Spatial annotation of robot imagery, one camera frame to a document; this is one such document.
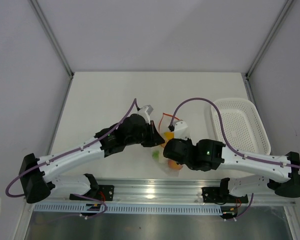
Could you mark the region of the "peach fruit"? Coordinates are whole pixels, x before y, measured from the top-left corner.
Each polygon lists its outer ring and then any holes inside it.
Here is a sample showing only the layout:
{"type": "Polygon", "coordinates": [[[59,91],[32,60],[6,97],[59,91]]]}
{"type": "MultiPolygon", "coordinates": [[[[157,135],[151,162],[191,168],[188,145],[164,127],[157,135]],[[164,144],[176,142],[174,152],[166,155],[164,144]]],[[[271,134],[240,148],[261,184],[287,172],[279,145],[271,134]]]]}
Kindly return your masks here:
{"type": "Polygon", "coordinates": [[[183,168],[183,165],[178,164],[177,162],[175,162],[174,160],[169,159],[167,161],[168,167],[172,170],[175,171],[180,171],[183,168]]]}

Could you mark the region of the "clear zip top bag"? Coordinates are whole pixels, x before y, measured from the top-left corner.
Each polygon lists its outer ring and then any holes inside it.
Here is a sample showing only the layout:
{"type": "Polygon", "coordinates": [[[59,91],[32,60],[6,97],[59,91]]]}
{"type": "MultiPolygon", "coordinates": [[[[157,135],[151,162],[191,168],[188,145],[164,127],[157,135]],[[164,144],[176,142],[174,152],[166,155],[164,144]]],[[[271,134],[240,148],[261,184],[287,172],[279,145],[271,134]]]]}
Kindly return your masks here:
{"type": "Polygon", "coordinates": [[[183,165],[171,157],[175,156],[177,140],[187,141],[191,138],[188,124],[184,120],[164,112],[158,122],[157,130],[164,143],[152,148],[152,159],[166,176],[178,177],[183,165]]]}

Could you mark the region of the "orange fruit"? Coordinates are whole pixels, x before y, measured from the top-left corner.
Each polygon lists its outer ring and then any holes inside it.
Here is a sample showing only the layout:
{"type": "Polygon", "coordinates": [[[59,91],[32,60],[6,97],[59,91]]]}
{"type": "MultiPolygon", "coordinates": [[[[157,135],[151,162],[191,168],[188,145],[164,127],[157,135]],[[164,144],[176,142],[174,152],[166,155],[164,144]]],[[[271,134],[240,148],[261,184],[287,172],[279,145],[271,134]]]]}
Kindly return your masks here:
{"type": "Polygon", "coordinates": [[[174,136],[175,136],[175,135],[174,135],[174,132],[170,132],[170,131],[164,132],[163,135],[164,135],[164,138],[165,138],[167,141],[173,139],[174,136]]]}

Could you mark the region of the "white cauliflower with leaves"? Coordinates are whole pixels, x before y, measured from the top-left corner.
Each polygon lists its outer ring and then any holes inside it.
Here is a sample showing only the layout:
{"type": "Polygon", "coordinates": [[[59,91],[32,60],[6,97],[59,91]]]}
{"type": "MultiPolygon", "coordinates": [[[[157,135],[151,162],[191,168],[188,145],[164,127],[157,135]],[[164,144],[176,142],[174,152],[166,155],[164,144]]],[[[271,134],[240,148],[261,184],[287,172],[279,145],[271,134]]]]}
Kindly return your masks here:
{"type": "Polygon", "coordinates": [[[152,151],[152,159],[156,161],[158,164],[166,164],[168,159],[163,155],[163,149],[155,149],[152,151]]]}

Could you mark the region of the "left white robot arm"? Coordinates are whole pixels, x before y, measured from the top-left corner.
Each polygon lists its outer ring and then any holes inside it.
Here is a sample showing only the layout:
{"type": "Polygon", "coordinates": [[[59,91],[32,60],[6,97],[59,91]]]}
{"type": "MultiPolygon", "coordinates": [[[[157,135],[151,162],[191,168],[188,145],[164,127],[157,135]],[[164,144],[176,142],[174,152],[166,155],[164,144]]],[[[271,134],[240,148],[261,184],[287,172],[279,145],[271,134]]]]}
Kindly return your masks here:
{"type": "Polygon", "coordinates": [[[35,157],[33,153],[26,155],[19,170],[22,196],[29,204],[48,197],[78,200],[83,196],[93,200],[98,196],[99,185],[92,174],[63,174],[82,164],[120,153],[127,146],[152,148],[164,142],[152,120],[137,113],[131,114],[122,123],[102,129],[94,137],[67,152],[41,157],[35,157]]]}

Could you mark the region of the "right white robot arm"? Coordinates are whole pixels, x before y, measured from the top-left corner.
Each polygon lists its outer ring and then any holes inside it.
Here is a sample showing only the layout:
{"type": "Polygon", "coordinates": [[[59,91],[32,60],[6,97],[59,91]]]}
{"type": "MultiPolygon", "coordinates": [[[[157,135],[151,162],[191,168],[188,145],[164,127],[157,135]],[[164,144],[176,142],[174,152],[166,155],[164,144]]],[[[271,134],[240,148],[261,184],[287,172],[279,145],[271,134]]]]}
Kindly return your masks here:
{"type": "Polygon", "coordinates": [[[220,141],[173,138],[167,142],[163,156],[194,171],[236,170],[248,177],[228,178],[218,189],[224,202],[247,194],[272,191],[285,198],[300,197],[300,155],[290,151],[283,156],[262,155],[232,150],[220,141]]]}

